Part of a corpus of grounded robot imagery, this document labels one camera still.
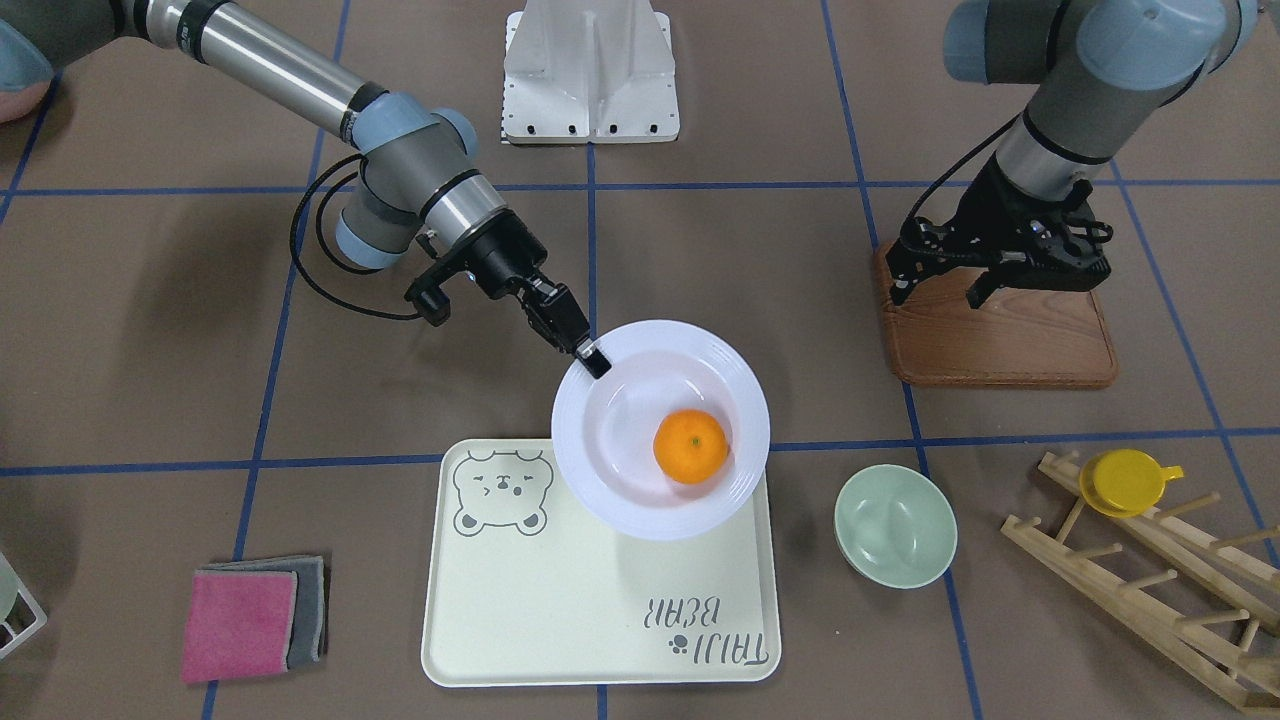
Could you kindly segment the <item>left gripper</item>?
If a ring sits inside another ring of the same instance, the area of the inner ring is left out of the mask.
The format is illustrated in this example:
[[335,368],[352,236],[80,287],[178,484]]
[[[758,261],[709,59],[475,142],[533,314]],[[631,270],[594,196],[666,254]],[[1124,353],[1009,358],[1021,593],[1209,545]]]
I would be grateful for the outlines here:
[[1111,275],[1103,246],[1114,228],[1088,204],[1089,179],[1071,182],[1068,196],[1044,201],[1024,193],[988,160],[960,200],[960,242],[983,266],[966,290],[980,309],[1001,288],[1089,292]]

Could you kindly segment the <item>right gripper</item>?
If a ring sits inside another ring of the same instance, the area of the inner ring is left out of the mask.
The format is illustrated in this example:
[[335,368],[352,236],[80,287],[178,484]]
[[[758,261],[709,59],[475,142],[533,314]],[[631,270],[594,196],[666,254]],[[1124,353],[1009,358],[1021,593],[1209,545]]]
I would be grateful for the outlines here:
[[563,354],[576,354],[593,379],[603,378],[612,361],[588,342],[590,324],[567,284],[540,270],[547,249],[509,209],[483,224],[465,250],[465,266],[489,299],[515,296],[530,327]]

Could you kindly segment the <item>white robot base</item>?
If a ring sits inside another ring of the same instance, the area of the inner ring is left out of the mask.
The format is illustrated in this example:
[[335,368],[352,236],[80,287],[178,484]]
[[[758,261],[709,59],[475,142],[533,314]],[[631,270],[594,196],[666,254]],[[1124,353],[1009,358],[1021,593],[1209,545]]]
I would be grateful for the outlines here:
[[517,146],[678,138],[672,24],[649,1],[529,1],[506,18],[500,136]]

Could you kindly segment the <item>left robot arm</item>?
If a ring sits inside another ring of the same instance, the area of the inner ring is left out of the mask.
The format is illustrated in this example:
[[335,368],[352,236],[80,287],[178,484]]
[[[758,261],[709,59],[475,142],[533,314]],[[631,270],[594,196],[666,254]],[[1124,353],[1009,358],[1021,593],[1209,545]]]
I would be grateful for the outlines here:
[[1108,278],[1114,229],[1092,211],[1094,177],[1160,108],[1251,38],[1257,1],[965,1],[943,36],[963,82],[1030,85],[993,156],[946,225],[972,251],[980,307],[997,290],[1087,292]]

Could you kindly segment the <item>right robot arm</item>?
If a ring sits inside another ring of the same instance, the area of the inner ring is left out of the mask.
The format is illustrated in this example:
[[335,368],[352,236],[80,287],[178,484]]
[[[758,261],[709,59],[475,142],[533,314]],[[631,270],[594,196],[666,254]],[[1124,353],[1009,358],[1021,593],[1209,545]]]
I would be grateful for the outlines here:
[[356,152],[355,196],[335,243],[356,272],[392,266],[421,240],[433,264],[410,286],[413,315],[449,319],[443,284],[470,275],[490,299],[513,296],[552,347],[600,378],[609,359],[571,290],[543,272],[547,250],[474,165],[476,135],[448,108],[428,109],[320,54],[234,1],[5,1],[3,90],[20,92],[119,38],[174,49],[237,81]]

